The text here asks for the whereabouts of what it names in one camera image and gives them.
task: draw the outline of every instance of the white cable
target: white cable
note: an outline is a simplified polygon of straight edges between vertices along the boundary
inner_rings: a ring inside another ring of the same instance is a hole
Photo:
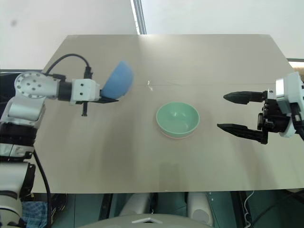
[[[247,200],[253,195],[253,193],[255,193],[255,191],[253,190],[252,193],[246,198],[245,202],[244,202],[244,208],[245,208],[245,214],[244,214],[244,219],[245,219],[245,222],[246,222],[246,226],[244,228],[249,228],[251,227],[251,223],[247,220],[246,216],[249,214],[247,208],[246,208],[246,202]]]

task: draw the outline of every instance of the table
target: table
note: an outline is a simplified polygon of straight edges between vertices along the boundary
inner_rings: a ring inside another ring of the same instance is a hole
[[[257,127],[261,103],[224,100],[234,91],[264,91],[292,72],[267,35],[68,36],[44,71],[67,53],[83,55],[103,85],[120,60],[134,70],[134,85],[120,102],[82,106],[46,101],[35,143],[51,192],[119,193],[224,191],[304,186],[300,137],[269,134],[269,143],[237,138],[217,123]],[[62,61],[54,73],[82,78],[82,60]],[[161,134],[155,113],[164,103],[197,108],[191,137]],[[44,191],[38,172],[34,192]]]

